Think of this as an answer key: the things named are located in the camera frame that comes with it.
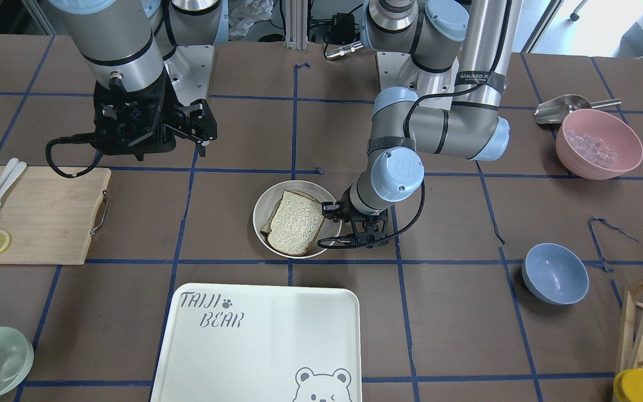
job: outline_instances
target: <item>wooden cutting board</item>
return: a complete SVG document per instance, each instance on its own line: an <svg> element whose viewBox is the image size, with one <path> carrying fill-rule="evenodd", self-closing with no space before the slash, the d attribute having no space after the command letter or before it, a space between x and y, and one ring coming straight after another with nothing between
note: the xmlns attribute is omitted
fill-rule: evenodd
<svg viewBox="0 0 643 402"><path fill-rule="evenodd" d="M105 168L65 179L49 167L27 167L2 198L0 229L11 234L11 244L0 264L83 264L110 178Z"/></svg>

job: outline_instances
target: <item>brown tiled surface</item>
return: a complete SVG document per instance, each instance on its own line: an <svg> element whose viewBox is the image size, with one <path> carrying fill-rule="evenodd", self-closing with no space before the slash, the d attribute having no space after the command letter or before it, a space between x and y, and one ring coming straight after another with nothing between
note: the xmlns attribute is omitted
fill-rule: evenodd
<svg viewBox="0 0 643 402"><path fill-rule="evenodd" d="M93 129L92 75L64 36L53 40L41 63L49 41L0 36L0 92L14 93L0 94L0 141L11 126L0 165L10 157L44 165L46 141ZM526 176L567 171L556 158L550 130L531 119L538 98L525 63L514 54L500 109L510 121L511 142L503 158L480 164L506 240L511 286L476 164L438 155L422 155L434 175L426 177L424 212L401 235L398 255L391 242L290 264L253 233L257 198L292 177L293 155L297 170L304 171L297 179L339 198L366 164L372 105L311 98L370 101L378 92L371 51L338 63L324 61L320 52L314 44L307 52L279 43L218 46L210 104L219 139L196 159L196 170L190 169L194 147L182 140L174 152L146 155L143 162L105 157L102 165L114 170L110 214L87 264L61 267L57 280L57 267L0 266L0 326L38 341L20 398L13 391L0 400L148 399L173 274L172 288L291 281L352 290L360 300L367 400L412 400L418 389L423 402L534 401L536 387L546 401L608 400L620 315L615 287L621 292L643 278L643 165L625 180ZM569 93L590 101L609 98L592 59L525 58L543 100ZM310 66L297 70L296 89L307 99L294 102L294 65L306 61ZM643 61L595 61L625 102L622 108L643 111ZM39 65L32 93L22 96ZM626 118L643 142L643 112ZM87 165L92 156L84 145L54 152L65 165ZM325 174L309 174L317 167ZM399 229L418 202L416 192L396 206ZM539 242L558 242L597 260L587 227L591 216L607 218L640 242L595 224L615 271L589 267L589 293L576 305L540 302L519 277L520 260ZM349 231L346 225L342 233Z"/></svg>

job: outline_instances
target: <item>scoop handle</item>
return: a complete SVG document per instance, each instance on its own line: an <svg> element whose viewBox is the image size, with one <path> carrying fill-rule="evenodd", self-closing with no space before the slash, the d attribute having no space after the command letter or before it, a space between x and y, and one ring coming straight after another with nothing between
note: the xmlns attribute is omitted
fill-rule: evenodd
<svg viewBox="0 0 643 402"><path fill-rule="evenodd" d="M592 102L589 106L591 106L592 109L599 109L600 107L618 106L620 104L622 104L621 99L610 99L606 101Z"/></svg>

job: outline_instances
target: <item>slice of bread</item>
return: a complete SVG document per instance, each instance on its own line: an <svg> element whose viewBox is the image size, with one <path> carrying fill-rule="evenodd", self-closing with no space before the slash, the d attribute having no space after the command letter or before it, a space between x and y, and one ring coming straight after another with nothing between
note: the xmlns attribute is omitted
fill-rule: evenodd
<svg viewBox="0 0 643 402"><path fill-rule="evenodd" d="M314 243L323 223L319 201L306 193L284 190L261 232L268 233L267 242L273 249L299 257Z"/></svg>

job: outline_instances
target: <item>cartoon bear face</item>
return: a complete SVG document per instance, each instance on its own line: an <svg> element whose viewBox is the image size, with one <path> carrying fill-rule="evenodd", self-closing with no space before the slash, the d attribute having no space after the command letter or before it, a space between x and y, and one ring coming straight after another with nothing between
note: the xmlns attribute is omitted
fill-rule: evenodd
<svg viewBox="0 0 643 402"><path fill-rule="evenodd" d="M296 396L293 402L352 402L349 371L339 368L333 374L314 374L303 367L296 372Z"/></svg>

